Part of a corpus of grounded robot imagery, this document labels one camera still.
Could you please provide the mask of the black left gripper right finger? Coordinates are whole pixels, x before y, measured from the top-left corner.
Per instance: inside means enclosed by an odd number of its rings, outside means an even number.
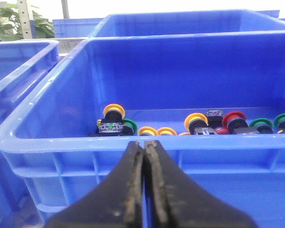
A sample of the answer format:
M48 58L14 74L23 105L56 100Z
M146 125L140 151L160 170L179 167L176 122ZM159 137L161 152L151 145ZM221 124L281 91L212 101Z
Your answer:
M150 228L256 228L245 212L203 189L158 140L144 143L147 224Z

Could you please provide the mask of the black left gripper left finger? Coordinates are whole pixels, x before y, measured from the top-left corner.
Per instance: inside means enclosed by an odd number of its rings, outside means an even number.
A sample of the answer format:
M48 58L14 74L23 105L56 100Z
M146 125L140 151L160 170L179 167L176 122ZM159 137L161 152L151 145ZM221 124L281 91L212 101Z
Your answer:
M82 199L53 215L47 228L141 228L143 226L143 156L129 142L105 179Z

